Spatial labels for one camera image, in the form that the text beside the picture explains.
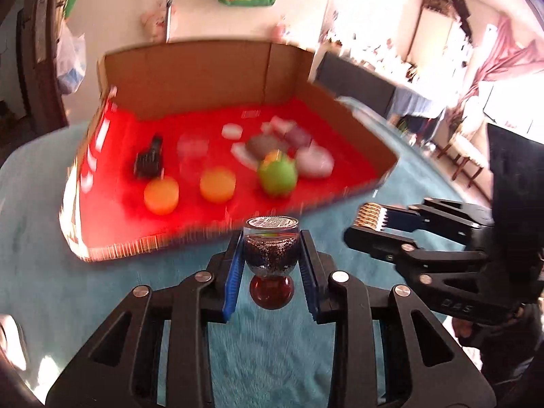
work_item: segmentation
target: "orange fruit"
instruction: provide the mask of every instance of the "orange fruit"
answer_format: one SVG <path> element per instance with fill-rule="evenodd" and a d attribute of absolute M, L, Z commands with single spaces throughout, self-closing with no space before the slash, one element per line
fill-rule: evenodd
<path fill-rule="evenodd" d="M 200 194 L 209 202 L 222 204 L 235 194 L 236 175 L 224 167 L 204 170 L 200 177 Z"/>
<path fill-rule="evenodd" d="M 165 176 L 148 182 L 143 191 L 143 202 L 156 215 L 168 215 L 177 207 L 180 187 L 175 179 Z"/>

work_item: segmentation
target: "pink curtain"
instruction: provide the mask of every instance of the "pink curtain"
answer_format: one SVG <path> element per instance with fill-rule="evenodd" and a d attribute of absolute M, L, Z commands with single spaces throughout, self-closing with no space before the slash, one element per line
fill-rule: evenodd
<path fill-rule="evenodd" d="M 526 48 L 516 45 L 512 33 L 512 22 L 507 16 L 501 15 L 497 26 L 497 40 L 488 58 L 476 72 L 471 88 L 453 110 L 449 119 L 450 124 L 460 123 L 463 103 L 471 96 L 478 95 L 480 81 L 521 77 L 541 70 L 544 70 L 544 54 L 539 52 L 535 40 L 531 41 Z"/>

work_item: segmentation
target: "round table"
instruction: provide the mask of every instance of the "round table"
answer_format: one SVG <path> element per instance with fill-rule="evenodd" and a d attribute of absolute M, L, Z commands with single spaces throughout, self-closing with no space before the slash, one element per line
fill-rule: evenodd
<path fill-rule="evenodd" d="M 460 200 L 442 175 L 396 129 L 350 100 L 354 115 L 398 155 L 390 177 L 377 190 L 304 214 L 317 250 L 364 283 L 390 289 L 402 283 L 392 264 L 347 248 L 344 230 L 358 207 L 419 203 L 426 196 Z M 29 355 L 22 377 L 42 400 L 70 359 L 117 304 L 137 285 L 177 285 L 224 251 L 227 239 L 187 245 L 132 258 L 84 263 L 68 248 L 58 222 L 67 167 L 85 132 L 71 126 L 21 147 L 0 170 L 0 313 L 21 325 Z M 434 250 L 455 250 L 435 235 L 415 234 Z M 333 363 L 334 326 L 317 326 L 308 312 L 298 268 L 295 294 L 280 310 L 265 310 L 249 295 L 246 268 L 238 304 L 226 325 L 210 324 L 209 347 L 217 407 L 325 407 Z M 379 382 L 383 368 L 378 353 Z M 165 364 L 159 374 L 164 403 Z"/>

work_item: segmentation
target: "green fruit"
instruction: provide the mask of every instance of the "green fruit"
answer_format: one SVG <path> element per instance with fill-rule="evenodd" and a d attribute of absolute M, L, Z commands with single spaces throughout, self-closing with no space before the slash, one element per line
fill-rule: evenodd
<path fill-rule="evenodd" d="M 281 152 L 277 159 L 267 157 L 261 162 L 257 175 L 263 190 L 272 197 L 287 196 L 295 189 L 298 179 L 295 162 Z"/>

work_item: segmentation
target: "white plastic bag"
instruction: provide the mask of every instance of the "white plastic bag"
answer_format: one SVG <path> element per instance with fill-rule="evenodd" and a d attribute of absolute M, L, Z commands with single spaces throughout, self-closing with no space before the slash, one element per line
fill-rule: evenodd
<path fill-rule="evenodd" d="M 56 79 L 62 95 L 77 90 L 85 77 L 86 68 L 85 35 L 74 37 L 62 20 L 61 35 L 56 46 Z"/>

